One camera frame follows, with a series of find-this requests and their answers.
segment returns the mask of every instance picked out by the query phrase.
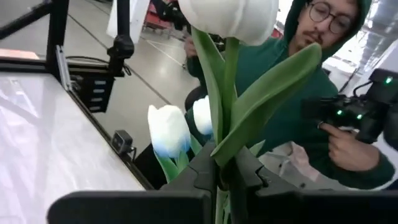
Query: man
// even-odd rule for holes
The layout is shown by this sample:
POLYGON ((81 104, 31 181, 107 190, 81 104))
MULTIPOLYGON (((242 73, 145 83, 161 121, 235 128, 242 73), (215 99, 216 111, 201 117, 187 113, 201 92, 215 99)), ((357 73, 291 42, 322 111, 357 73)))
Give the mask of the man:
MULTIPOLYGON (((270 68, 313 42, 322 46, 322 61, 331 57, 360 30, 370 5, 371 0, 294 0, 282 40, 269 39, 262 46, 242 47, 236 75, 238 95, 270 68)), ((188 71, 199 78, 203 88, 203 72, 191 39, 187 39, 185 50, 188 71)), ((193 99, 190 96, 191 102, 206 95, 202 91, 198 96, 196 91, 193 99)), ((308 83, 278 108, 260 136, 248 147, 266 139, 261 150, 263 154, 294 141, 305 148, 314 168, 345 186, 372 189, 385 184, 391 180, 394 168, 378 148, 355 140, 353 133, 329 124, 322 124, 318 129, 316 123, 300 117, 301 99, 331 97, 337 93, 319 64, 308 83)), ((202 144, 206 143, 209 136, 197 131, 192 110, 187 113, 187 121, 191 133, 202 144)))

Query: metal bracket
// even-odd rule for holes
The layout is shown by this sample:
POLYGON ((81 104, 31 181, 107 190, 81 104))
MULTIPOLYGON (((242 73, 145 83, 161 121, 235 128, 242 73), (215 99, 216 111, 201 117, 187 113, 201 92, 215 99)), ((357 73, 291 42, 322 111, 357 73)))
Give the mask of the metal bracket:
POLYGON ((63 46, 57 45, 56 56, 58 62, 58 69, 61 76, 61 84, 66 91, 71 91, 72 85, 70 82, 68 62, 65 57, 65 54, 63 53, 63 46))

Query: man's hand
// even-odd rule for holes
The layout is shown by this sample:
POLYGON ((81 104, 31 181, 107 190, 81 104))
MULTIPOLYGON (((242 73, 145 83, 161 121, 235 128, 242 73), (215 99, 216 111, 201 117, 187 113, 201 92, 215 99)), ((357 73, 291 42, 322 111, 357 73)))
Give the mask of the man's hand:
POLYGON ((193 44, 193 40, 191 36, 188 36, 185 39, 185 44, 184 44, 184 49, 185 53, 187 54, 187 58, 197 56, 197 50, 193 44))
POLYGON ((379 149, 355 139, 355 133, 347 133, 330 124, 320 128, 330 134, 329 157, 336 166, 350 171, 367 171, 379 163, 379 149))

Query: green led light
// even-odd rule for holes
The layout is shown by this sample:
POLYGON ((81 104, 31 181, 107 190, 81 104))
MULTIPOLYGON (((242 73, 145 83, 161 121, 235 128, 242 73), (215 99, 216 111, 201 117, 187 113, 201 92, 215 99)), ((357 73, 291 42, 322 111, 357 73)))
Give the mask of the green led light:
POLYGON ((388 83, 390 83, 390 82, 392 82, 392 77, 386 78, 386 84, 388 84, 388 83))

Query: mustache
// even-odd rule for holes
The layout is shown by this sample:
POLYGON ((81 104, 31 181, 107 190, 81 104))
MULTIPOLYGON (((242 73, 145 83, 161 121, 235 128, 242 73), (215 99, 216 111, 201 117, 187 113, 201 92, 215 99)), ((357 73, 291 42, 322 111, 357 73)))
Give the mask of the mustache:
POLYGON ((319 32, 317 32, 317 31, 304 31, 303 32, 303 34, 304 35, 309 35, 309 36, 311 36, 311 37, 314 37, 315 38, 315 41, 317 41, 319 44, 322 44, 323 43, 323 41, 322 41, 322 36, 321 36, 321 34, 319 33, 319 32))

